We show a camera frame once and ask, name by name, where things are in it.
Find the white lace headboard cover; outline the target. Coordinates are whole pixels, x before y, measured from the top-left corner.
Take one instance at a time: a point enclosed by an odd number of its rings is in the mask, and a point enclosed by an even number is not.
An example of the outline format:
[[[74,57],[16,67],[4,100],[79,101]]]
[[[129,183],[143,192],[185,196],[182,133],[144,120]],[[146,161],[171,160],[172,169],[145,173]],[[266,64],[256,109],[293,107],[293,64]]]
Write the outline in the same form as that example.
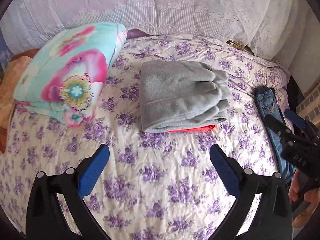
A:
[[[291,64],[302,39],[305,0],[13,0],[1,19],[8,48],[40,48],[57,33],[96,22],[151,35],[189,33],[248,46]]]

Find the purple floral bed sheet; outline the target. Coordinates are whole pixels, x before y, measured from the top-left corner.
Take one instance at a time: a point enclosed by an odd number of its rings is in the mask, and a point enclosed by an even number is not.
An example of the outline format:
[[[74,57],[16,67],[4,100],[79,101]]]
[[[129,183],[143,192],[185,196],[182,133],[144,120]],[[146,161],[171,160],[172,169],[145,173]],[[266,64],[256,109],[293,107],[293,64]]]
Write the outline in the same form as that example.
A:
[[[150,60],[206,63],[228,74],[228,118],[205,132],[140,132],[141,66]],[[289,74],[272,63],[208,37],[135,38],[116,59],[94,119],[68,127],[53,118],[16,112],[1,155],[1,207],[20,230],[37,172],[61,174],[100,144],[110,160],[85,202],[112,239],[208,239],[234,203],[209,158],[225,154],[270,176],[277,162],[254,103],[259,86],[274,88],[286,109]]]

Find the beige checkered curtain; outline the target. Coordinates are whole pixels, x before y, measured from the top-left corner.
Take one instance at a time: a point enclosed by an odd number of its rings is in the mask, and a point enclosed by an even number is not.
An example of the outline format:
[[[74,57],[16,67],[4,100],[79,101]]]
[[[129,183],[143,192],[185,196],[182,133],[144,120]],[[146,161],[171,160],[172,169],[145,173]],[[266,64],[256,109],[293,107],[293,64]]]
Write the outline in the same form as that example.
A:
[[[296,113],[303,119],[311,121],[317,128],[320,123],[319,83],[298,105]]]

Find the floral folded quilt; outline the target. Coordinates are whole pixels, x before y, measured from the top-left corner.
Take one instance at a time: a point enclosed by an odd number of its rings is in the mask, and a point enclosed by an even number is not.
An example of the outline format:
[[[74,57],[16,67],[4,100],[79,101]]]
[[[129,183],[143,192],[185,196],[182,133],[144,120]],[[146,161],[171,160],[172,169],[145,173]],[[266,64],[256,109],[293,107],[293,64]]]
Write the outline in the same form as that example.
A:
[[[110,22],[58,33],[36,53],[18,81],[17,108],[71,127],[91,120],[126,37],[122,24]]]

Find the brown orange pillow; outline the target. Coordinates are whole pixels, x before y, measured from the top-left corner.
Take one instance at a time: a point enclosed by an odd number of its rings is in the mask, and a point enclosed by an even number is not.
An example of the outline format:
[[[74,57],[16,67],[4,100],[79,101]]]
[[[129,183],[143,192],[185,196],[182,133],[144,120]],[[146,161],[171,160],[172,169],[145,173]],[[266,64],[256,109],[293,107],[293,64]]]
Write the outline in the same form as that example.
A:
[[[1,80],[1,153],[5,153],[7,133],[15,108],[13,98],[15,87],[38,51],[39,49],[31,49],[15,55],[4,71],[4,77]]]

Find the grey sweatpants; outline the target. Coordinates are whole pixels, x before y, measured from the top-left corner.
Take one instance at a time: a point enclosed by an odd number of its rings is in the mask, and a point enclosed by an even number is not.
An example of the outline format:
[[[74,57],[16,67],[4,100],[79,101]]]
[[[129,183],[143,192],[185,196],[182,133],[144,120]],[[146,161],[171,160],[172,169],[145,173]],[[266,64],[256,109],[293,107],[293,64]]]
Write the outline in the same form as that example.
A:
[[[139,104],[141,130],[162,133],[217,125],[227,120],[228,74],[195,61],[144,62]]]

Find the blue denim jeans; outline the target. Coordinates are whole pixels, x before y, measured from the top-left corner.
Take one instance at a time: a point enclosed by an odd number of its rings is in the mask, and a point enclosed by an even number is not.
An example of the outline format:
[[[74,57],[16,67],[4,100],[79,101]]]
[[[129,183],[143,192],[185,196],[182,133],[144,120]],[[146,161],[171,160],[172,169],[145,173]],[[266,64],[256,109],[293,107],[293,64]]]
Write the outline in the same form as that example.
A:
[[[285,123],[283,114],[277,105],[275,91],[273,88],[262,86],[256,88],[254,92],[255,105],[258,109],[263,124],[267,129],[268,137],[271,142],[274,151],[274,156],[277,162],[277,168],[281,173],[282,177],[285,179],[285,181],[289,183],[293,178],[295,167],[280,156],[283,150],[282,145],[280,143],[280,137],[276,133],[274,133],[274,131],[268,128],[264,122],[264,117],[270,114],[283,124]]]

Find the red folded sports garment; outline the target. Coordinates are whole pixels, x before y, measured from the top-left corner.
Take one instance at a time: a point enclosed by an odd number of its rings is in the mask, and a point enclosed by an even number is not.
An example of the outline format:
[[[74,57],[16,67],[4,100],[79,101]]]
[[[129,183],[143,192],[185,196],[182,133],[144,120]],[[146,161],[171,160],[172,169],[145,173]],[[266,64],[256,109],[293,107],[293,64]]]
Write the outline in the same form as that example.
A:
[[[150,126],[144,129],[140,129],[141,133],[177,133],[177,132],[203,132],[214,129],[216,125],[196,126],[196,127],[184,127],[184,126]]]

